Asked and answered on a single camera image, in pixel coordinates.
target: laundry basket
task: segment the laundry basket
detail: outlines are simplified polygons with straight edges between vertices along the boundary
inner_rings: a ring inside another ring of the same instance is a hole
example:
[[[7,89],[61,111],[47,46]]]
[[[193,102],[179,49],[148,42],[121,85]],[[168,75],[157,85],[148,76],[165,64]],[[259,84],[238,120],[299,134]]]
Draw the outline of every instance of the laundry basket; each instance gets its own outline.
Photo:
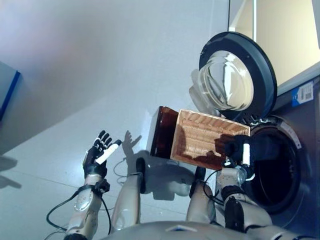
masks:
[[[180,110],[170,158],[220,170],[226,159],[225,142],[236,135],[250,136],[250,127],[223,117]]]

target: white wall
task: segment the white wall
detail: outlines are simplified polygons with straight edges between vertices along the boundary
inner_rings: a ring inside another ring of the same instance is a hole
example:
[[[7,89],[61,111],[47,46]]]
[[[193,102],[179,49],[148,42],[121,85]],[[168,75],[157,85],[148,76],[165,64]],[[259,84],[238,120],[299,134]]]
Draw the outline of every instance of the white wall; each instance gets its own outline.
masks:
[[[257,43],[278,86],[320,61],[311,0],[257,1]]]
[[[3,119],[0,154],[133,81],[141,91],[170,82],[168,91],[189,101],[190,73],[203,45],[227,29],[226,3],[2,1],[0,61],[22,79]],[[160,92],[151,98],[152,111],[167,102]]]

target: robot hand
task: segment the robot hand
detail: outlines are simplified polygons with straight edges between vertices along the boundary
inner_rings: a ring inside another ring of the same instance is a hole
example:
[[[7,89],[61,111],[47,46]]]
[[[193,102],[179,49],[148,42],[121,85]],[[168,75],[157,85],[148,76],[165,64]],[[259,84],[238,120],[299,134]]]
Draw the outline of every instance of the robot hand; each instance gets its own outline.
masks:
[[[121,140],[111,143],[112,138],[105,130],[101,131],[94,140],[92,147],[86,151],[82,163],[84,178],[88,174],[99,174],[102,178],[107,175],[107,158],[121,145]]]

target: humanoid robot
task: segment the humanoid robot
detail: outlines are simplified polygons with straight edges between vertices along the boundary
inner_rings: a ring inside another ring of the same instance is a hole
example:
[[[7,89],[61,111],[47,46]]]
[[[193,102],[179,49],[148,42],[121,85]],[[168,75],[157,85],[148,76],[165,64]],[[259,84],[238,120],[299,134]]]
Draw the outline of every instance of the humanoid robot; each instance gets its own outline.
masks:
[[[49,219],[50,214],[67,201],[54,207],[47,215],[47,221],[51,225],[65,231],[64,240],[91,240],[97,231],[98,212],[102,203],[107,209],[102,194],[110,188],[105,179],[107,158],[121,144],[120,140],[114,143],[111,141],[109,134],[102,131],[86,152],[83,161],[84,185],[67,200],[70,201],[77,196],[74,213],[67,229],[55,225]],[[146,167],[144,159],[138,158],[136,172],[127,176],[117,197],[110,220],[109,235],[105,239],[310,239],[273,225],[269,214],[243,191],[242,183],[252,179],[254,173],[250,163],[249,141],[246,138],[242,138],[241,141],[242,160],[227,158],[217,178],[222,199],[217,199],[217,194],[213,194],[207,181],[204,181],[205,168],[197,168],[185,221],[140,223],[140,194],[146,190]],[[222,205],[225,227],[216,222],[215,202]]]

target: gray floor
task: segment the gray floor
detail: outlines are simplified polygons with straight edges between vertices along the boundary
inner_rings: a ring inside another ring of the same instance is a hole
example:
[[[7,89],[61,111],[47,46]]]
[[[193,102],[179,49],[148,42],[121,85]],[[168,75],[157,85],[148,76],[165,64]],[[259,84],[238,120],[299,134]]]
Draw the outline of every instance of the gray floor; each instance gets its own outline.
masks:
[[[0,1],[0,61],[22,74],[0,125],[0,238],[55,231],[46,214],[83,184],[81,163],[101,129],[139,138],[107,163],[108,207],[144,156],[141,221],[184,220],[195,167],[148,157],[150,121],[160,105],[196,110],[191,72],[227,20],[227,0]],[[52,219],[66,225],[71,212],[72,203]],[[107,232],[101,210],[95,239]]]

